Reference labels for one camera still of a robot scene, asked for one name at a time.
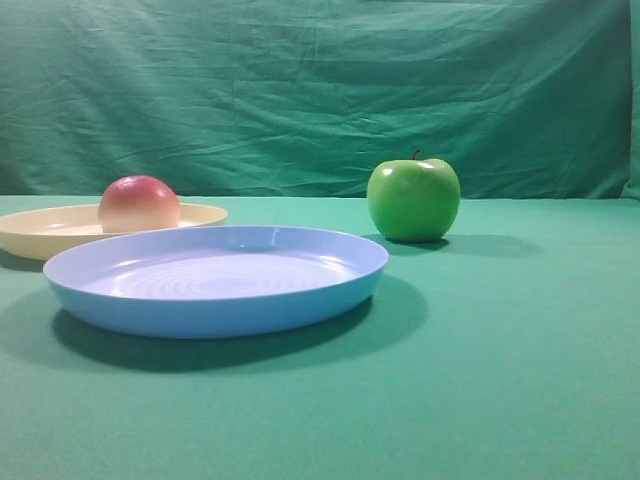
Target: dish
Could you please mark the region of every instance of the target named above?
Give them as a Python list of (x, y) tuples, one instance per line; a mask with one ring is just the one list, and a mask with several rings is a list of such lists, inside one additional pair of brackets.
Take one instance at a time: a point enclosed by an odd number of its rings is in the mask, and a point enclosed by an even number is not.
[(164, 338), (257, 335), (320, 322), (373, 294), (387, 250), (343, 232), (287, 226), (157, 230), (51, 258), (64, 309), (95, 326)]
[[(179, 227), (220, 225), (225, 209), (182, 203)], [(0, 217), (0, 246), (19, 257), (48, 260), (72, 247), (96, 240), (126, 235), (102, 233), (98, 204), (43, 208)]]

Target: plate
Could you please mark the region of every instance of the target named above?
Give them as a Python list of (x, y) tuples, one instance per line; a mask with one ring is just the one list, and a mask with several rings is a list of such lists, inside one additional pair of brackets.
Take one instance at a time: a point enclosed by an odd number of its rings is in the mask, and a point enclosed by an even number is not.
[(344, 313), (373, 294), (388, 258), (348, 233), (225, 225), (100, 240), (56, 255), (43, 271), (62, 307), (94, 326), (226, 338)]
[[(180, 204), (179, 227), (220, 225), (227, 219), (220, 207)], [(102, 233), (98, 204), (43, 208), (0, 217), (0, 246), (19, 257), (48, 260), (78, 245), (132, 232)]]

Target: blue plate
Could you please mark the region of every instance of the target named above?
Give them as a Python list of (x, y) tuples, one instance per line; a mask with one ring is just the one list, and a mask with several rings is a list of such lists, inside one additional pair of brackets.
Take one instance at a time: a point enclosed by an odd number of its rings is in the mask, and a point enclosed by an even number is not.
[(282, 226), (157, 230), (51, 258), (63, 308), (133, 335), (224, 338), (329, 319), (370, 297), (389, 255), (347, 233)]

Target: green apple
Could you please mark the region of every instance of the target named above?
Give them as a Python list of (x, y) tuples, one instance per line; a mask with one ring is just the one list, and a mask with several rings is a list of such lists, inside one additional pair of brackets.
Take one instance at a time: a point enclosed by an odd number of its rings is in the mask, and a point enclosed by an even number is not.
[(390, 160), (378, 165), (367, 184), (373, 223), (396, 242), (440, 240), (451, 228), (460, 205), (460, 182), (444, 160)]

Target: yellow plate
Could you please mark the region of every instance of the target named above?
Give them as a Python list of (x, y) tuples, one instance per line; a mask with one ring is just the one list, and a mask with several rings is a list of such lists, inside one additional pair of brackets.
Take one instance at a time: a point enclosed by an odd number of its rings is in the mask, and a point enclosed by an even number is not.
[[(179, 227), (221, 225), (224, 208), (192, 203), (180, 204)], [(43, 208), (0, 217), (0, 246), (19, 257), (48, 260), (84, 243), (127, 233), (102, 233), (98, 204)]]

